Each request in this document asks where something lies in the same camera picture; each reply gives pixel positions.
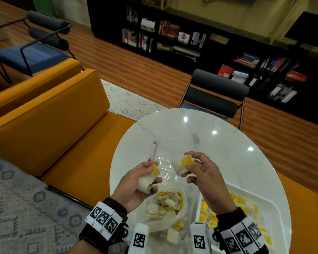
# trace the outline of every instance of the green cylinder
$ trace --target green cylinder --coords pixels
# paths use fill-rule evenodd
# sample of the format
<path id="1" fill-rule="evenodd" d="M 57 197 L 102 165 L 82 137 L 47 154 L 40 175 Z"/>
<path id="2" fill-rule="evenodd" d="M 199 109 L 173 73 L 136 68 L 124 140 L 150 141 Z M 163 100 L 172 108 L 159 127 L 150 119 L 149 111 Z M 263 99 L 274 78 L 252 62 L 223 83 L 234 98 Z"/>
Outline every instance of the green cylinder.
<path id="1" fill-rule="evenodd" d="M 55 9 L 52 0 L 33 0 L 33 2 L 38 12 L 55 17 Z"/>

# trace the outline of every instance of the round table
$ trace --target round table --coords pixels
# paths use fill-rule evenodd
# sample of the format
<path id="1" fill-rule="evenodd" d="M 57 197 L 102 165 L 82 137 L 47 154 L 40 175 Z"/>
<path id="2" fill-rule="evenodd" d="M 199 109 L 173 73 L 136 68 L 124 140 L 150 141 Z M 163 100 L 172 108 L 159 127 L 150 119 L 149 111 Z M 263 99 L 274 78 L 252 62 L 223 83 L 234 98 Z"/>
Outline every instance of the round table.
<path id="1" fill-rule="evenodd" d="M 280 179 L 261 150 L 245 134 L 211 114 L 191 109 L 165 109 L 147 115 L 124 134 L 113 156 L 110 192 L 128 170 L 147 161 L 154 139 L 169 136 L 206 150 L 224 180 L 271 200 L 279 208 L 288 247 L 291 215 Z"/>

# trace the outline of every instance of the person's right hand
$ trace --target person's right hand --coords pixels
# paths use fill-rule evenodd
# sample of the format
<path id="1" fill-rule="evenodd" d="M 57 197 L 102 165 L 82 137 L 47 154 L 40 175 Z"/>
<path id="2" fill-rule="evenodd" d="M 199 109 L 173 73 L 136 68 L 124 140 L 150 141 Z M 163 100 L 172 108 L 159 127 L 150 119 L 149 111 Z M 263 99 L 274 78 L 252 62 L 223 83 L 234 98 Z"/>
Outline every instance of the person's right hand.
<path id="1" fill-rule="evenodd" d="M 194 183 L 198 186 L 210 209 L 216 214 L 225 214 L 236 210 L 237 207 L 229 195 L 218 166 L 201 152 L 190 151 L 184 153 L 184 155 L 191 155 L 193 158 L 200 160 L 195 160 L 195 165 L 187 163 L 188 172 L 181 176 L 195 174 L 195 176 L 187 178 L 187 183 Z"/>

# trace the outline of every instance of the wooden floor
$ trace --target wooden floor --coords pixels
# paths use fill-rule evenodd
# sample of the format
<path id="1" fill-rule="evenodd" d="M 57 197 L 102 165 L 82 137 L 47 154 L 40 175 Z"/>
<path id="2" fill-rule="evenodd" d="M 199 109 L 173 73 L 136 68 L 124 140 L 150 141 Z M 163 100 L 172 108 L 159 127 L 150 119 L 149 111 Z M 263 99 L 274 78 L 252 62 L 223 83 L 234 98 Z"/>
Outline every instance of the wooden floor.
<path id="1" fill-rule="evenodd" d="M 3 20 L 13 21 L 25 14 L 0 1 Z M 64 38 L 84 68 L 95 69 L 102 79 L 163 106 L 178 106 L 189 75 L 94 38 L 86 26 L 73 25 Z M 9 26 L 7 32 L 11 41 L 0 42 L 0 48 L 31 39 L 23 23 Z M 14 83 L 26 79 L 13 69 L 8 73 Z M 5 87 L 0 78 L 0 89 Z M 240 112 L 230 123 L 237 127 L 239 116 Z M 318 125 L 247 98 L 242 131 L 259 146 L 275 170 L 318 193 Z"/>

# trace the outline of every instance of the orange cushion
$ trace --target orange cushion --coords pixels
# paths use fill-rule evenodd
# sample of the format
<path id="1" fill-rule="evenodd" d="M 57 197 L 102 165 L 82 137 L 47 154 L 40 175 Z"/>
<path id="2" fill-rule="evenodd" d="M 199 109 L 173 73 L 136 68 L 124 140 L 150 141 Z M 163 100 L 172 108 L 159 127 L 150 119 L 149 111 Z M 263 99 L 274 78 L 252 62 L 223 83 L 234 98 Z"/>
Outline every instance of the orange cushion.
<path id="1" fill-rule="evenodd" d="M 278 172 L 277 174 L 290 206 L 290 254 L 318 254 L 318 194 Z"/>
<path id="2" fill-rule="evenodd" d="M 0 92 L 0 117 L 81 72 L 80 62 L 67 59 Z"/>
<path id="3" fill-rule="evenodd" d="M 0 117 L 0 157 L 41 175 L 109 107 L 98 73 L 87 69 Z"/>
<path id="4" fill-rule="evenodd" d="M 107 112 L 41 179 L 95 206 L 110 196 L 110 167 L 114 151 L 134 123 L 131 119 Z"/>

